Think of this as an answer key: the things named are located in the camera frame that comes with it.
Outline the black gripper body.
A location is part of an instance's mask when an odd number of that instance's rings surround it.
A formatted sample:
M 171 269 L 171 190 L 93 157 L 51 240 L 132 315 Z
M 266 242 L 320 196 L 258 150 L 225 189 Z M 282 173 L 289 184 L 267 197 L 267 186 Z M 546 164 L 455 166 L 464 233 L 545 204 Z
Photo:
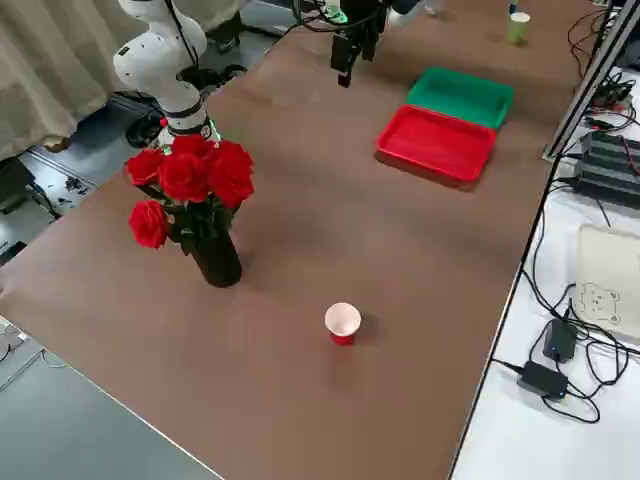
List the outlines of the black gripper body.
M 372 30 L 376 34 L 376 20 L 379 17 L 387 17 L 388 2 L 340 1 L 339 7 L 346 16 L 346 22 L 333 32 L 330 65 L 338 73 L 338 84 L 348 88 L 351 83 L 353 66 L 359 57 L 362 58 L 362 32 Z

